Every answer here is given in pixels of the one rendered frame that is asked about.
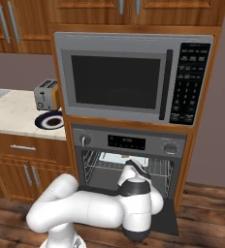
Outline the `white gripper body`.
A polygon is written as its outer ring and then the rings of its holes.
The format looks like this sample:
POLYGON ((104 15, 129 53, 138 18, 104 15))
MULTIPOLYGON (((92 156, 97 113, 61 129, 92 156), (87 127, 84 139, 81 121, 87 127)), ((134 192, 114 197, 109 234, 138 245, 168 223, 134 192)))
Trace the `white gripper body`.
POLYGON ((131 166, 133 167, 136 171, 144 171, 144 167, 142 164, 134 159, 130 159, 125 163, 126 166, 131 166))

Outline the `pale cake on tray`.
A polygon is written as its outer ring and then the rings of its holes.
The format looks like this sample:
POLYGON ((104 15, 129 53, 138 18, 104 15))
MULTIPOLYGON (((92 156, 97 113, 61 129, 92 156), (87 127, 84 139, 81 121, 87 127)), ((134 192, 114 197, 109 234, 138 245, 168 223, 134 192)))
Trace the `pale cake on tray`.
POLYGON ((135 160, 141 163, 142 166, 145 168, 148 166, 148 161, 149 161, 149 159, 146 157, 121 155, 121 154, 105 153, 105 152, 101 153, 99 160, 102 162, 117 163, 122 165, 124 165, 128 160, 135 160))

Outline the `wooden oven housing cabinet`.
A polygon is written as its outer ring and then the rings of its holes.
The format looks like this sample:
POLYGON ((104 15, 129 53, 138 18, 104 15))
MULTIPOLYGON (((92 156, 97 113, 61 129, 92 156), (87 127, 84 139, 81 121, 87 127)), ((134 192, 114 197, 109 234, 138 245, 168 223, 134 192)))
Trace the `wooden oven housing cabinet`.
POLYGON ((195 33, 190 34, 187 33, 181 27, 172 29, 170 27, 159 27, 159 26, 85 25, 85 24, 53 23, 49 27, 54 66, 57 75, 58 86, 60 88, 60 98, 61 98, 61 106, 63 108, 63 114, 64 114, 65 131, 68 136, 70 156, 76 165, 74 169, 76 177, 79 179, 76 149, 74 146, 74 139, 72 132, 72 126, 75 124, 185 135, 186 142, 183 150, 183 156, 181 160, 181 166, 179 170, 177 188, 176 188, 175 200, 174 200, 175 208, 178 208, 180 205, 182 190, 184 188, 184 183, 189 168, 192 149, 198 132, 198 123, 200 121, 201 112, 203 109, 203 101, 206 98, 207 87, 209 84, 209 73, 211 71, 211 64, 213 61, 213 56, 215 54, 214 37, 213 37, 212 49, 209 56, 209 63, 206 71, 205 81, 201 89, 201 97, 198 103, 198 108, 194 123, 192 125, 178 125, 178 124, 161 124, 154 122, 116 120, 116 119, 108 119, 101 117, 75 116, 75 115, 67 114, 64 106, 62 84, 60 82, 59 67, 56 56, 56 47, 54 41, 54 34, 56 32, 128 33, 128 34, 137 33, 137 34, 164 34, 164 35, 211 35, 211 34, 207 33, 206 30, 203 28, 199 28, 196 30, 195 33))

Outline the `grey oven knob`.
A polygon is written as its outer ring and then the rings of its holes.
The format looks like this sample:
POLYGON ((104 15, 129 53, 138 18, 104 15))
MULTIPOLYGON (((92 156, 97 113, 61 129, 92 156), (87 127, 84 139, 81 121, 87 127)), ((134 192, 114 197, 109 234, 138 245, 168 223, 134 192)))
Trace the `grey oven knob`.
POLYGON ((86 147, 91 143, 91 137, 89 136, 81 136, 80 143, 82 147, 86 147))
POLYGON ((169 155, 174 155, 177 152, 177 146, 172 143, 166 143, 164 145, 164 151, 169 155))

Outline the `grey built-in oven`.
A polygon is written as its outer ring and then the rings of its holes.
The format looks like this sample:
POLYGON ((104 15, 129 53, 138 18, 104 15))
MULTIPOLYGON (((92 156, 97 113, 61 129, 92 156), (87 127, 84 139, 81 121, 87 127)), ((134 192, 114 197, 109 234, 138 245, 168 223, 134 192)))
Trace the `grey built-in oven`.
POLYGON ((173 166, 168 199, 175 200, 177 180, 186 142, 186 136, 173 133, 148 132, 130 129, 117 129, 75 124, 72 126, 74 146, 79 172, 80 186, 84 183, 84 171, 82 162, 83 151, 101 151, 138 157, 157 158, 169 160, 173 166), (91 143, 82 147, 81 136, 91 137, 91 143), (172 143, 177 146, 177 152, 169 155, 164 151, 164 145, 172 143))

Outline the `grey microwave oven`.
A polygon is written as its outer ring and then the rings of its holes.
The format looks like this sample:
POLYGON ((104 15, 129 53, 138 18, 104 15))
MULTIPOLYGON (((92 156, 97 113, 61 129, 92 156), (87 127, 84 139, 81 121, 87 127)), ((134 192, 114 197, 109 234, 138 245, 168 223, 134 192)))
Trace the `grey microwave oven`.
POLYGON ((212 35, 56 32, 69 115, 192 125, 212 35), (159 120, 166 53, 173 50, 165 119, 159 120))

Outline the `blue and white plate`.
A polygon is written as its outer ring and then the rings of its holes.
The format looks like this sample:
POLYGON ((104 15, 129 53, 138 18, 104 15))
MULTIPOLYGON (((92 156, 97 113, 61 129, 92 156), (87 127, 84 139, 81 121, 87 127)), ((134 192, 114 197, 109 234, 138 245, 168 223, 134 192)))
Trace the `blue and white plate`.
POLYGON ((43 130, 56 130, 64 126, 62 112, 60 110, 52 110, 39 115, 35 119, 35 125, 43 130))

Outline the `wooden drawer front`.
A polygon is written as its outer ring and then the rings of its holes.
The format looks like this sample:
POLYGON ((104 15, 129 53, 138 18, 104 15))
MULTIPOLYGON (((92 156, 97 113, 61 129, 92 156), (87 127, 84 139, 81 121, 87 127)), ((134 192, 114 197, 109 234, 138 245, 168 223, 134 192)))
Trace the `wooden drawer front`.
POLYGON ((54 146, 50 139, 0 134, 0 156, 33 158, 55 161, 54 146), (35 147, 36 151, 11 148, 11 144, 35 147))

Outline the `silver toaster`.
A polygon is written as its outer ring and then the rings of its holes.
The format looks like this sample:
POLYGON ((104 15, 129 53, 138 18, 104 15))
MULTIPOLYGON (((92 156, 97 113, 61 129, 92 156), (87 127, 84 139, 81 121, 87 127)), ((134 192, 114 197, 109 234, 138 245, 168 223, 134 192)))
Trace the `silver toaster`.
POLYGON ((58 110, 61 107, 58 84, 55 79, 45 79, 34 89, 37 110, 58 110))

